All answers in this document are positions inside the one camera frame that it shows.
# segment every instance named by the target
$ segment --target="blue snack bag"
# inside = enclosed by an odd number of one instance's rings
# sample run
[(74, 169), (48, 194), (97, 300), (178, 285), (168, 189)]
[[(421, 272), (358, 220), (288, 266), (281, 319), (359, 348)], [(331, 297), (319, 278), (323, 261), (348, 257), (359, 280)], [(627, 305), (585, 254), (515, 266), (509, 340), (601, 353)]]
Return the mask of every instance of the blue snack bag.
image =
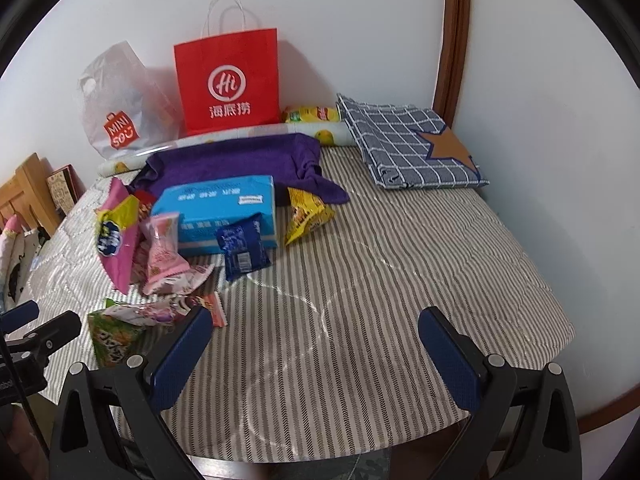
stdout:
[(242, 274), (271, 265), (260, 238), (261, 217), (262, 213), (256, 213), (217, 230), (218, 246), (225, 255), (228, 282)]

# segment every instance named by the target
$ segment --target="person's hand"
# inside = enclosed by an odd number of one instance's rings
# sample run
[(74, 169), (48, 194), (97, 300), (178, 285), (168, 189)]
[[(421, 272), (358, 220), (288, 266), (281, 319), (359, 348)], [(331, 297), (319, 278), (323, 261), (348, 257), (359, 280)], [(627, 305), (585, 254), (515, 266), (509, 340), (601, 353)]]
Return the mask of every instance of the person's hand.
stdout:
[(31, 431), (29, 419), (22, 408), (14, 406), (14, 423), (6, 442), (33, 480), (46, 480), (49, 464)]

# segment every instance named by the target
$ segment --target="blue box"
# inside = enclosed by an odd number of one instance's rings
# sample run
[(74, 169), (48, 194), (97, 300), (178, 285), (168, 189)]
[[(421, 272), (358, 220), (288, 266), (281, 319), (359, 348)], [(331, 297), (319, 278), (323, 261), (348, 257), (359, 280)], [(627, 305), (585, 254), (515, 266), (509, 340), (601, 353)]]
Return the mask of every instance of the blue box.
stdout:
[(180, 213), (178, 252), (182, 256), (217, 254), (216, 231), (255, 213), (262, 213), (260, 237), (277, 247), (275, 194), (271, 175), (237, 176), (168, 187), (152, 215)]

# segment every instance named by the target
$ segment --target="striped mattress cover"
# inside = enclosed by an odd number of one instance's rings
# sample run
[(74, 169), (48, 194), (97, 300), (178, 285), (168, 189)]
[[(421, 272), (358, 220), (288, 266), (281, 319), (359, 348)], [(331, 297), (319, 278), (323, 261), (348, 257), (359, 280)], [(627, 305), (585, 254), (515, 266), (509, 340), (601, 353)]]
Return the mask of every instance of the striped mattress cover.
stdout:
[[(271, 267), (230, 285), (222, 270), (204, 285), (219, 290), (228, 326), (214, 329), (178, 403), (162, 414), (188, 454), (314, 460), (400, 444), (464, 418), (418, 339), (428, 305), (514, 366), (542, 368), (574, 336), (475, 191), (383, 190), (356, 147), (325, 148), (321, 163), (351, 197), (335, 219), (271, 253)], [(66, 309), (83, 320), (46, 369), (53, 402), (73, 362), (95, 367), (86, 314), (104, 297), (145, 301), (134, 286), (126, 297), (113, 290), (93, 247), (94, 209), (108, 183), (97, 181), (44, 246), (21, 297), (40, 305), (38, 324)], [(286, 208), (277, 223), (283, 235)], [(117, 412), (116, 421), (127, 433)]]

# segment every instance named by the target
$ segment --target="white plastic bag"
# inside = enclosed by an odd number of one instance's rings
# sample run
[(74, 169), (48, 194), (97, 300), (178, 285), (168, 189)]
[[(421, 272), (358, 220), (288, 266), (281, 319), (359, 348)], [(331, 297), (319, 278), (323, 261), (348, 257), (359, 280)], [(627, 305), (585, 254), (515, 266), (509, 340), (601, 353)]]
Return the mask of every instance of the white plastic bag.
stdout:
[(180, 119), (126, 41), (95, 58), (78, 80), (82, 126), (104, 158), (175, 140)]

